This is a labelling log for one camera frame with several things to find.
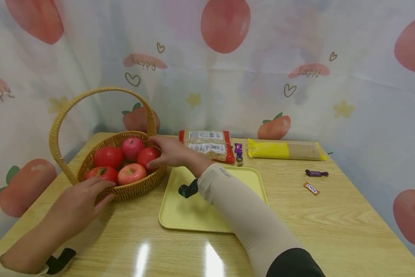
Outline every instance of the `curtain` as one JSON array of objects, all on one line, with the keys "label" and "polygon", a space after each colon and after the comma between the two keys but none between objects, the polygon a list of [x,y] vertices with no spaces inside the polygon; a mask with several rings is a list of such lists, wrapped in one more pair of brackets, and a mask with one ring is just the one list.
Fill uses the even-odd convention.
[{"label": "curtain", "polygon": [[[0,0],[0,239],[104,86],[160,134],[319,141],[415,255],[415,0]],[[144,122],[99,93],[60,148]]]}]

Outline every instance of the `yellow tray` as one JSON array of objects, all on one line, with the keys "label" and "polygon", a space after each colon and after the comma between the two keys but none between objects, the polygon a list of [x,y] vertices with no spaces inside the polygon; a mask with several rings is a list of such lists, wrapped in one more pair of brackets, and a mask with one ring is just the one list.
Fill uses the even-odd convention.
[{"label": "yellow tray", "polygon": [[[249,167],[224,166],[224,168],[250,187],[266,205],[268,204],[258,171]],[[168,229],[232,233],[215,208],[199,193],[189,198],[184,198],[178,193],[182,184],[188,186],[193,179],[195,177],[185,167],[172,169],[158,217],[160,224]]]}]

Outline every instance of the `spaghetti package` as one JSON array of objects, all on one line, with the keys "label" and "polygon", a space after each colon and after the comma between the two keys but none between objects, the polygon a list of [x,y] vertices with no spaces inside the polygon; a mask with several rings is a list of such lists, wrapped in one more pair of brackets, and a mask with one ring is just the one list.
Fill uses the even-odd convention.
[{"label": "spaghetti package", "polygon": [[228,131],[189,131],[179,132],[179,140],[188,148],[204,153],[211,160],[235,163]]},{"label": "spaghetti package", "polygon": [[318,142],[280,141],[255,142],[249,139],[249,157],[287,160],[326,160],[326,154]]}]

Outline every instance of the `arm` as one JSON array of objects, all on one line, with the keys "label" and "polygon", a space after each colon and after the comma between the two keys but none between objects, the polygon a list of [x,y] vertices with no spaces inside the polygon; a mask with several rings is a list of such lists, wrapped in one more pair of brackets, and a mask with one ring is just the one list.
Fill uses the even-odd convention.
[{"label": "arm", "polygon": [[246,249],[256,277],[324,276],[289,228],[248,186],[173,138],[153,137],[152,142],[160,145],[162,154],[147,167],[185,166],[192,172],[200,195],[215,207]]},{"label": "arm", "polygon": [[199,193],[240,240],[256,277],[265,277],[272,262],[284,251],[302,248],[289,228],[248,186],[206,156],[195,156],[189,158],[187,168],[195,177],[199,175]]},{"label": "arm", "polygon": [[43,224],[22,236],[1,256],[4,268],[24,274],[39,274],[46,269],[46,261],[65,242]]},{"label": "arm", "polygon": [[114,198],[108,195],[95,204],[96,196],[113,186],[112,182],[94,177],[65,189],[42,221],[0,257],[0,277],[46,273],[50,256],[81,233]]}]

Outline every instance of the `wicker basket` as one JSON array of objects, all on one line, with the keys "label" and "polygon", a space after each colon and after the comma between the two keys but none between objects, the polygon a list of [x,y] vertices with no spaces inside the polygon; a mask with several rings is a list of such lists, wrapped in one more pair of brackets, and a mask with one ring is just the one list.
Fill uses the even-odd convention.
[{"label": "wicker basket", "polygon": [[[147,116],[147,134],[143,132],[138,131],[127,131],[127,132],[121,132],[116,135],[113,135],[112,137],[109,137],[102,142],[100,142],[90,153],[87,154],[87,156],[84,158],[82,164],[80,165],[78,171],[76,174],[72,172],[70,167],[64,162],[64,159],[61,155],[59,145],[58,145],[58,134],[60,131],[61,123],[64,120],[64,117],[67,115],[68,111],[70,111],[73,106],[75,106],[78,102],[83,100],[84,98],[91,96],[96,93],[104,92],[104,91],[123,91],[125,93],[129,93],[138,100],[140,100],[141,104],[143,104],[144,108],[146,108],[146,116]],[[138,137],[141,140],[143,140],[146,143],[146,146],[151,146],[148,142],[148,139],[152,136],[157,135],[157,128],[155,126],[155,116],[153,114],[153,111],[149,104],[138,94],[131,90],[126,90],[124,88],[119,87],[102,87],[97,88],[94,90],[86,91],[83,94],[80,94],[79,96],[76,96],[74,99],[72,99],[58,114],[55,121],[53,122],[52,128],[50,129],[50,136],[49,136],[49,147],[50,152],[52,153],[53,158],[58,163],[58,165],[61,167],[64,174],[67,176],[67,178],[70,180],[70,182],[73,185],[78,184],[79,182],[84,181],[85,174],[90,171],[90,169],[94,168],[93,166],[93,155],[94,153],[105,146],[115,146],[120,147],[122,143],[129,137]],[[138,196],[144,195],[151,190],[155,189],[157,186],[161,184],[161,182],[164,180],[164,177],[166,176],[166,167],[160,167],[155,172],[147,176],[146,178],[143,178],[140,181],[137,181],[135,183],[123,185],[114,187],[112,189],[106,189],[102,193],[99,194],[98,199],[104,198],[106,195],[109,195],[111,193],[115,194],[114,201],[120,202],[132,198],[137,198]]]}]

